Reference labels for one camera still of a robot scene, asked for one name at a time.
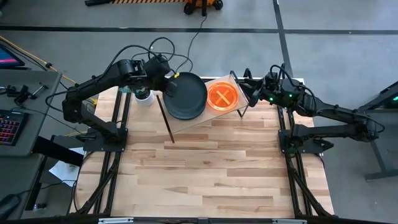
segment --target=black floor line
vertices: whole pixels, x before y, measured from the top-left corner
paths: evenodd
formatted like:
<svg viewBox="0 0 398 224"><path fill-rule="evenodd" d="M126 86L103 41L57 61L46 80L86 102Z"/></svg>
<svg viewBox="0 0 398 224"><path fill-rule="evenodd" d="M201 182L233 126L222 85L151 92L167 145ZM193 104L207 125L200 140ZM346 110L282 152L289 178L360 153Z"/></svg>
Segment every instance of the black floor line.
<svg viewBox="0 0 398 224"><path fill-rule="evenodd" d="M284 59L285 65L286 65L286 70L290 73L290 76L293 77L292 65L290 64L289 51L287 50L285 30L284 30L284 25L282 22L282 15L280 14L279 3L278 3L278 0L273 0L272 2L274 3L276 24L278 25L282 57Z"/></svg>
<svg viewBox="0 0 398 224"><path fill-rule="evenodd" d="M135 28L135 27L72 27L72 26L7 26L0 25L0 30L50 31L50 32L186 32L186 33L243 33L277 34L278 29L250 28Z"/></svg>
<svg viewBox="0 0 398 224"><path fill-rule="evenodd" d="M0 30L49 31L49 32L206 32L278 34L279 29L252 28L140 28L140 27L73 27L73 26L15 26L0 25ZM398 35L398 30L322 30L322 29L282 29L284 34L318 35Z"/></svg>
<svg viewBox="0 0 398 224"><path fill-rule="evenodd" d="M285 29L285 34L318 34L318 35L398 35L398 30L314 30Z"/></svg>

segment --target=keyboard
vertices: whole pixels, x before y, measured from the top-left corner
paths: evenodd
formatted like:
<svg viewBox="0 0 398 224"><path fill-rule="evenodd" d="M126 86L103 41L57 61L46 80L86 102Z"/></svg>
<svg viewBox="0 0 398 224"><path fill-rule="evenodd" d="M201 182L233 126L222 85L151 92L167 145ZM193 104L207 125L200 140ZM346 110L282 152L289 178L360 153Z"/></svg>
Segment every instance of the keyboard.
<svg viewBox="0 0 398 224"><path fill-rule="evenodd" d="M29 113L0 110L0 145L15 146Z"/></svg>

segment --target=metal bracket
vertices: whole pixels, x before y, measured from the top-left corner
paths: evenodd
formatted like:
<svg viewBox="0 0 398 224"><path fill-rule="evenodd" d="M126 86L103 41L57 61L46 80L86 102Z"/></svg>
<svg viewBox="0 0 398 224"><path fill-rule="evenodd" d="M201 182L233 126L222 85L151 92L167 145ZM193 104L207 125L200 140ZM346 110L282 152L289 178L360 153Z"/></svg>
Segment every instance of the metal bracket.
<svg viewBox="0 0 398 224"><path fill-rule="evenodd" d="M279 130L279 146L280 151L283 154L295 154L295 153L323 153L324 148L321 144L317 144L316 141L304 141L302 147L293 147L290 145L290 130Z"/></svg>
<svg viewBox="0 0 398 224"><path fill-rule="evenodd" d="M85 141L83 150L88 152L123 152L124 147L126 147L127 134L129 130L127 128L119 128L118 131L120 141L106 144L101 133L93 128L90 128L85 136L86 138L90 137L90 139Z"/></svg>
<svg viewBox="0 0 398 224"><path fill-rule="evenodd" d="M272 224L307 224L307 221L278 218L278 219L273 219Z"/></svg>
<svg viewBox="0 0 398 224"><path fill-rule="evenodd" d="M133 223L134 218L100 218L98 224L123 224Z"/></svg>

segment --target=gray floor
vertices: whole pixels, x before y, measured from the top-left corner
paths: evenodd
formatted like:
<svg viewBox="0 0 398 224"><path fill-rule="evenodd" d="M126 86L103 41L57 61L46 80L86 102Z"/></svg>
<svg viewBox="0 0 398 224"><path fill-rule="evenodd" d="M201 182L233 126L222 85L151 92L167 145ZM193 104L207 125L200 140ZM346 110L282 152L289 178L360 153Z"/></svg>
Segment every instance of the gray floor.
<svg viewBox="0 0 398 224"><path fill-rule="evenodd" d="M285 29L398 29L395 0L279 0ZM124 4L87 8L81 0L14 0L3 10L2 24L24 26L199 27L200 12L186 16L183 4ZM276 29L272 0L225 0L222 11L209 10L206 28ZM186 54L193 33L90 33L2 31L1 35L52 62L65 75L82 82L100 74L113 55L127 44L148 46L156 37L172 39L177 53ZM286 35L294 77L305 79L327 103L356 108L397 81L398 35ZM154 50L170 50L159 42ZM126 51L122 57L139 52ZM249 67L264 76L282 63L278 34L202 33L193 43L193 72L220 76ZM171 63L176 67L176 59ZM60 107L62 97L53 105ZM50 112L57 118L62 116ZM336 122L315 118L315 125ZM70 129L47 119L42 135L67 134ZM325 153L326 176L335 213L344 218L396 223L398 177L366 182L379 171L370 144L333 139Z"/></svg>

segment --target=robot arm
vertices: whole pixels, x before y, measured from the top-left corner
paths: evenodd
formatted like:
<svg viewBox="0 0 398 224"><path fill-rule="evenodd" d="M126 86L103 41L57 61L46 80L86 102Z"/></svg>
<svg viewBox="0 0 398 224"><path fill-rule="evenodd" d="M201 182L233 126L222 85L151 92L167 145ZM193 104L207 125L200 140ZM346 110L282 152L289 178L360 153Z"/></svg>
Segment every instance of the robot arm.
<svg viewBox="0 0 398 224"><path fill-rule="evenodd" d="M136 95L149 90L172 94L173 83L165 78L169 71L168 62L160 55L152 57L146 63L139 60L120 60L102 75L92 76L91 80L68 89L62 102L63 118L72 123L86 124L100 132L106 142L115 142L119 136L116 123L104 122L90 113L83 100L114 86L128 86Z"/></svg>
<svg viewBox="0 0 398 224"><path fill-rule="evenodd" d="M349 137L357 141L369 142L378 138L377 124L366 113L349 110L338 105L330 105L306 92L308 88L297 80L278 79L277 73L268 73L260 80L246 78L239 85L249 96L249 106L255 106L259 100L296 111L301 116L322 116L346 123L346 125L308 128L295 124L289 133L289 144L294 147L303 146L310 138Z"/></svg>

